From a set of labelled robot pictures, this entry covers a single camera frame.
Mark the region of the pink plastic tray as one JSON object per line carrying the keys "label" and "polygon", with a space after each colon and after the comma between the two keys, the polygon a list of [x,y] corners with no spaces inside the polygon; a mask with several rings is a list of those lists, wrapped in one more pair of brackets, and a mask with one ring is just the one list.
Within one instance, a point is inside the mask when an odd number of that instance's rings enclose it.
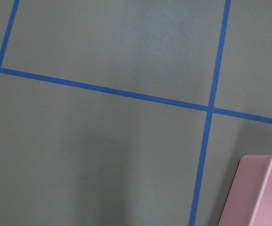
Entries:
{"label": "pink plastic tray", "polygon": [[219,225],[272,226],[272,155],[241,158]]}

